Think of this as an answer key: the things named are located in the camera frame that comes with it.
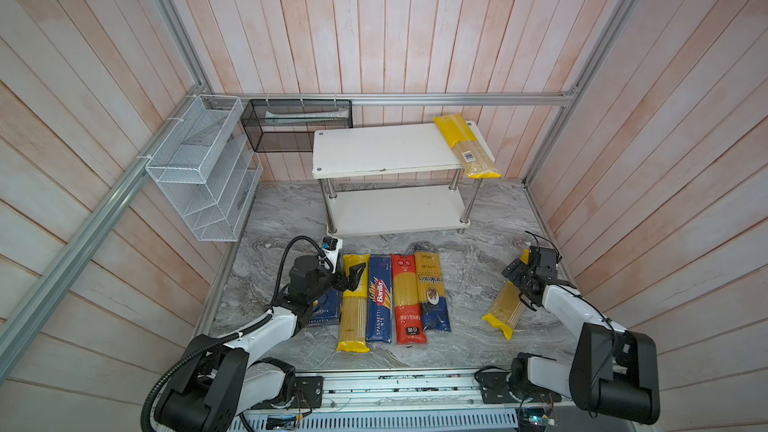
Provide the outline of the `yellow clear spaghetti bag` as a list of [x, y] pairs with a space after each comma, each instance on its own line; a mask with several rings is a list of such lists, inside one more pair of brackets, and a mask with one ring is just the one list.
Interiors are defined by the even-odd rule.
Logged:
[[505, 278], [505, 283], [482, 316], [482, 319], [492, 328], [499, 330], [507, 341], [512, 339], [516, 325], [526, 309], [520, 300], [519, 288], [510, 281], [510, 278], [517, 269], [525, 269], [529, 260], [530, 250], [525, 249], [520, 258], [515, 259], [503, 269], [502, 276]]

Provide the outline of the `blue yellow spaghetti bag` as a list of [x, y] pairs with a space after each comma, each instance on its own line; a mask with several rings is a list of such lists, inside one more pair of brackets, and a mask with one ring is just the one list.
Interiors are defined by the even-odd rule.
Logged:
[[425, 251], [416, 252], [414, 257], [422, 327], [424, 330], [450, 332], [440, 257]]

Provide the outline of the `yellow barcode spaghetti bag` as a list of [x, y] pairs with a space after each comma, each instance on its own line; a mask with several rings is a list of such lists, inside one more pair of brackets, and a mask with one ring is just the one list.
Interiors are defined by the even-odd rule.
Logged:
[[468, 178], [494, 179], [501, 177], [494, 161], [460, 114], [434, 117], [433, 121], [448, 146], [461, 162]]

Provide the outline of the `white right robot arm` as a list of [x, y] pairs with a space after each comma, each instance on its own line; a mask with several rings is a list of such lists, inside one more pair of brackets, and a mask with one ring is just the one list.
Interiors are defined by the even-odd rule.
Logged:
[[608, 318], [558, 276], [555, 248], [533, 245], [503, 271], [506, 283], [485, 318], [510, 338], [526, 310], [553, 314], [577, 338], [569, 363], [519, 353], [509, 368], [485, 366], [474, 379], [486, 404], [568, 398], [592, 416], [652, 425], [660, 413], [655, 342]]

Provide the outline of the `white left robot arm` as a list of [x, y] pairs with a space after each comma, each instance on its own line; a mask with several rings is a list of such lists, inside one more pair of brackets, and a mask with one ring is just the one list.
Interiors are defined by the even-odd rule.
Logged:
[[140, 428], [152, 431], [158, 424], [174, 431], [225, 431], [251, 406], [288, 398], [295, 369], [266, 353], [305, 327], [329, 290], [355, 291], [365, 285], [366, 274], [366, 264], [342, 270], [329, 252], [296, 258], [289, 282], [262, 316], [235, 332], [216, 338], [201, 334], [188, 344], [150, 389]]

